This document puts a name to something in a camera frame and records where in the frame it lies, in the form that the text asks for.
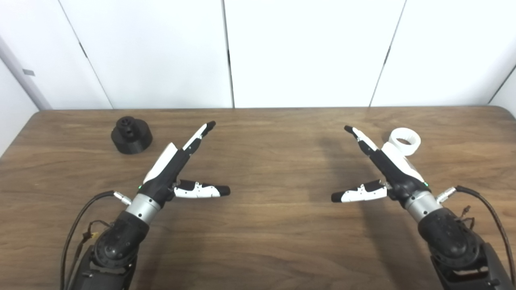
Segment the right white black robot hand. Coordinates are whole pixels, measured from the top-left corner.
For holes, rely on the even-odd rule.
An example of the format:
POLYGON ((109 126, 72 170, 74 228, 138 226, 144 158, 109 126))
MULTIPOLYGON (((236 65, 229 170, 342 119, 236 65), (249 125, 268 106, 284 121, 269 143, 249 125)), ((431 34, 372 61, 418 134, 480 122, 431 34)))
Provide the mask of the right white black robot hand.
POLYGON ((332 202, 352 203, 389 197, 399 202, 418 223, 444 209, 421 174, 393 144, 385 143, 383 147, 378 147, 358 128, 346 125, 344 130, 354 136, 361 151, 383 174, 385 181, 373 180, 346 191, 332 193, 332 202))

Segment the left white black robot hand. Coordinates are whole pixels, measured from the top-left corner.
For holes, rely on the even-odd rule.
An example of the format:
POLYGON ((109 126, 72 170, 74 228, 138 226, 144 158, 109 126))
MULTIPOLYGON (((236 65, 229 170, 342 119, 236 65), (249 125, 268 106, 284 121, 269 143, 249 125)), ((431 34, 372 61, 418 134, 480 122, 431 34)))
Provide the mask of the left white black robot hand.
POLYGON ((215 126, 215 121, 205 123, 183 147, 176 147, 174 143, 169 143, 145 176, 137 195, 126 209, 127 213, 150 225, 164 204, 175 197, 205 199, 229 196, 231 193, 229 186, 178 179, 191 156, 199 149, 203 138, 215 126))

